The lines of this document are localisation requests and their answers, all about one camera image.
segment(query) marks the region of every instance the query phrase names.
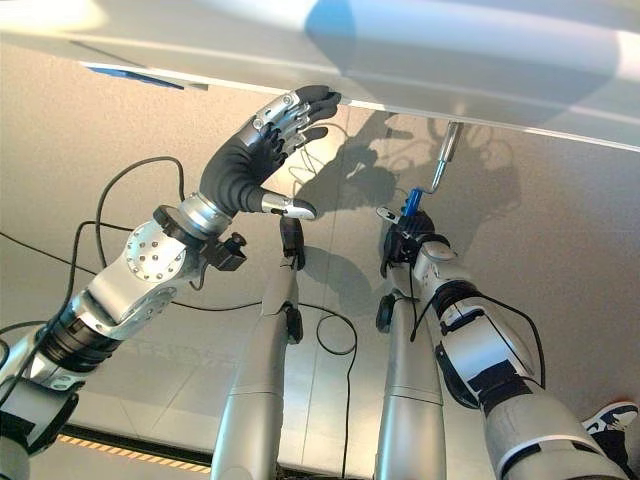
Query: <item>metal rod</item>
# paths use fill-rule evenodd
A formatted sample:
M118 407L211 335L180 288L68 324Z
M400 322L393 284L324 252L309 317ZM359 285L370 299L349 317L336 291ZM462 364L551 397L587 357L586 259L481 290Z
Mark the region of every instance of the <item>metal rod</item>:
M444 136L442 146L440 147L440 153L438 154L438 164L436 165L436 171L433 175L431 188L429 190L425 190L424 193L431 195L438 190L442 175L444 175L444 171L447 168L447 163L453 160L453 155L456 152L456 146L458 145L458 140L460 140L462 135L463 127L464 123L449 122L449 125L447 126L447 133Z

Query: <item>shoe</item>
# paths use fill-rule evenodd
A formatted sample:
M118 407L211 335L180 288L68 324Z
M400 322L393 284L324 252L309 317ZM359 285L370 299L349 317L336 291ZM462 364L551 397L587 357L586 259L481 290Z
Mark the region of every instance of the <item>shoe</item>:
M593 417L582 422L589 435L605 430L624 430L638 416L638 405L633 402L615 402L600 409Z

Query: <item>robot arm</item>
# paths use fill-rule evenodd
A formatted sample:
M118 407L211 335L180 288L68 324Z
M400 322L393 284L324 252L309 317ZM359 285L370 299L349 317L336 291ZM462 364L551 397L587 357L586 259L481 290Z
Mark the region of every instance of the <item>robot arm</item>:
M209 161L199 192L178 208L158 207L59 318L12 346L0 369L0 477L28 478L28 455L55 440L86 378L160 314L180 287L206 265L232 271L242 264L244 239L234 233L219 240L238 211L315 217L310 204L260 185L296 148L326 135L326 128L304 129L334 115L339 100L327 87L309 86L256 113Z
M390 218L382 269L408 262L435 310L442 337L435 355L447 389L481 409L498 479L624 479L575 416L533 380L526 344L458 263L424 212Z

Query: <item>black wire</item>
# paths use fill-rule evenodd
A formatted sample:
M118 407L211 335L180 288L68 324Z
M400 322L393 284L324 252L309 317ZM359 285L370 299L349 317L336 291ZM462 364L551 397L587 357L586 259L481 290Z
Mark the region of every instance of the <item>black wire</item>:
M7 401L7 399L13 392L13 390L16 388L16 385L20 381L20 378L22 378L24 371L27 369L27 367L31 364L31 362L35 358L36 353L38 352L38 349L42 345L42 342L44 342L49 332L51 332L51 330L53 330L53 328L56 326L56 324L60 320L62 313L67 308L67 304L69 303L69 300L71 300L71 295L73 294L73 285L75 283L75 278L76 278L76 261L78 260L78 246L80 245L80 235L82 234L82 230L84 229L84 227L86 227L87 225L93 225L94 223L95 223L94 221L85 221L85 222L82 222L80 225L78 225L78 227L76 228L76 234L73 239L73 250L71 254L71 262L69 262L69 265L71 268L69 269L69 278L67 281L67 290L64 295L64 300L62 301L62 304L60 305L60 308L55 313L55 315L51 317L51 319L47 322L46 327L44 327L44 330L40 334L40 338L38 339L36 344L33 346L31 351L27 355L27 357L22 362L22 365L20 366L18 373L13 377L13 380L11 381L9 388L6 390L6 392L2 396L2 399L0 399L0 407L4 405L4 403Z
M197 287L195 283L191 281L189 282L189 285L191 286L191 288L193 288L196 292L199 292L200 290L202 290L202 287L204 287L204 275L207 272L207 266L208 266L207 263L202 265L202 269L200 270L200 283L198 284Z
M174 305L178 305L179 307L190 308L192 310L199 310L201 312L231 312L233 310L241 310L243 308L253 307L255 305L260 305L262 302L250 302L243 303L242 305L234 305L233 307L198 307L196 305L189 305L187 303L181 302L171 302Z
M7 359L9 358L9 345L7 342L0 338L0 345L2 345L2 361L0 361L0 370L4 367L4 364L7 363Z
M118 229L118 230L132 231L132 229L130 229L130 228L121 227L121 226L118 226L118 225L112 225L110 223L104 223L104 222L101 223L101 226L108 227L108 228L115 228L115 229ZM0 232L0 235L5 237L8 240L11 240L12 242L15 242L16 244L20 245L21 247L28 248L29 250L33 250L34 252L40 253L42 255L45 255L45 256L47 256L49 258L57 260L58 262L64 263L66 265L71 265L71 262L69 260L65 260L64 258L57 257L57 256L55 256L55 255L53 255L53 254L51 254L51 253L49 253L49 252L47 252L45 250L41 250L41 249L36 248L36 247L34 247L32 245L29 245L28 243L25 243L25 242L22 242L20 240L17 240L14 237L12 237L11 235L7 235L6 233L3 233L3 232ZM88 269L86 267L82 267L80 265L76 265L76 268L78 270L82 270L83 272L90 273L91 275L97 275L96 272L94 272L93 270L90 270L90 269ZM180 307L190 308L192 310L199 310L199 311L202 311L202 312L230 312L230 311L233 311L233 310L239 310L241 308L247 308L247 307L253 307L254 305L260 305L262 302L251 302L251 303L245 303L245 304L242 304L242 305L234 305L232 307L220 307L220 308L216 308L216 307L199 307L199 306L196 306L196 305L189 305L187 303L181 303L181 302L175 302L175 301L171 302L171 303L173 303L174 305L178 305Z
M415 295L413 294L413 267L409 264L409 293L411 294L411 306L413 307L413 331L418 329L418 312L416 312Z
M133 230L133 229L131 229L131 228L121 227L120 225L113 225L113 224L111 224L111 223L104 223L104 222L102 222L102 226L103 226L103 227L114 228L114 229L116 229L116 230L123 230L123 231L127 231L127 232L131 232L131 231ZM34 246L32 246L32 245L29 245L28 243L22 242L22 241L18 240L18 239L17 239L17 238L15 238L15 237L12 237L11 235L9 235L9 234L7 234L7 233L0 232L0 236L2 236L2 237L4 237L4 238L6 238L7 240L11 240L12 242L14 242L14 243L16 243L16 244L20 245L21 247L28 248L29 250L33 250L34 252L37 252L37 253L40 253L40 254L42 254L42 255L45 255L45 256L47 256L47 257L49 257L49 258L52 258L53 260L57 260L57 261L59 261L59 262L66 263L67 265L69 265L69 264L70 264L69 260L65 260L64 258L60 258L60 257L58 257L58 256L56 256L56 255L54 255L54 254L52 254L52 253L49 253L49 252L47 252L47 251L45 251L45 250L41 250L41 249L39 249L39 248L37 248L37 247L34 247ZM95 272L93 272L93 271L89 270L88 268L82 267L82 266L80 266L80 265L76 265L76 268L77 268L78 270L82 270L83 272L86 272L86 273L91 273L91 274L93 274L93 275L95 275L95 274L96 274Z
M540 339L540 332L538 332L538 327L536 326L533 319L526 313L518 310L517 308L512 307L511 305L507 305L506 303L501 302L500 300L496 300L495 298L485 295L484 293L481 293L478 296L486 300L489 300L491 303L495 303L496 305L499 305L500 307L505 308L517 315L520 315L522 318L524 318L527 321L527 323L529 323L529 326L531 327L531 331L533 332L533 337L536 340L536 348L538 349L538 360L540 362L540 386L542 388L546 388L547 367L546 367L546 362L544 360L544 349L542 348L542 340Z
M104 202L107 199L107 194L109 193L109 190L111 190L111 188L118 182L118 180L120 180L130 171L135 170L136 168L141 167L143 165L147 165L149 163L156 163L156 162L173 162L176 164L176 166L178 167L178 195L180 196L181 201L184 200L184 170L182 168L182 164L180 163L180 160L176 158L173 158L173 157L147 158L145 160L140 160L139 162L132 163L124 170L121 170L115 177L111 179L111 181L109 181L109 183L107 183L107 186L104 187L104 190L102 190L102 194L100 194L100 200L98 200L98 208L96 209L96 220L95 220L96 245L98 247L98 256L100 257L100 264L102 265L102 268L105 268L107 266L107 259L104 256L104 248L102 246L100 220L102 219L102 208L104 207Z
M322 310L322 311L324 311L324 312L329 314L329 315L327 315L325 317L322 317L318 321L318 325L316 326L316 339L318 340L318 343L320 344L320 346L325 351L327 351L328 353L330 353L332 355L339 355L339 356L348 355L349 353L353 352L353 357L351 358L351 363L349 364L349 368L347 369L347 404L346 404L346 409L345 409L344 450L342 452L342 475L341 475L342 478L345 478L345 471L346 471L346 468L347 468L347 452L348 452L348 449L349 449L349 411L350 411L350 407L351 407L351 370L353 369L353 364L355 363L356 356L358 355L358 333L356 332L356 328L354 327L354 325L351 322L351 320L349 320L344 315L340 315L339 313L334 312L333 310L330 310L328 308L321 307L320 305L313 305L313 304L303 303L303 302L299 302L299 305L302 305L304 307L316 308L318 310ZM350 348L348 348L347 350L342 350L342 351L333 350L333 349L327 347L324 344L324 342L322 341L322 339L320 338L320 326L322 325L322 322L324 322L328 318L332 318L332 317L340 318L343 322L345 322L347 324L347 326L353 332L353 345Z
M409 341L411 343L413 343L414 340L416 339L416 334L418 333L418 327L422 323L422 319L424 318L425 314L427 313L427 310L429 310L429 307L431 306L431 302L433 302L433 298L434 297L431 297L431 299L429 300L427 305L422 309L422 313L420 314L420 317L418 318L418 321L414 322L414 324L413 324L413 330L411 331L411 336L409 337Z
M33 327L34 325L44 325L45 323L47 322L44 322L42 320L34 320L33 322L14 323L13 325L9 325L8 327L0 328L0 335L4 335L5 333L10 332L11 330L17 330L18 328Z

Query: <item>black rubber finger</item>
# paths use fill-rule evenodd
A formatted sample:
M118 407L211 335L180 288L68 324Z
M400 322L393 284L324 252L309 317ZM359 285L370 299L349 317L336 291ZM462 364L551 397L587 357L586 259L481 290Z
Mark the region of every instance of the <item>black rubber finger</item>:
M296 94L300 97L301 102L317 102L322 100L329 93L329 87L326 85L307 85L296 90Z
M306 145L309 142L313 142L314 140L324 138L327 136L327 133L329 133L329 129L327 127L315 127L310 128L309 130L305 130L304 132L302 132L302 135L304 135L305 138L303 145Z
M310 103L309 114L335 107L336 105L338 105L338 103L340 103L340 98L342 98L342 95L337 92L331 92L329 95L327 95L326 98L318 100L317 102Z
M322 110L318 110L317 112L309 114L309 122L317 122L318 120L324 120L326 118L333 117L336 113L338 113L337 105L333 105L332 107L323 108Z

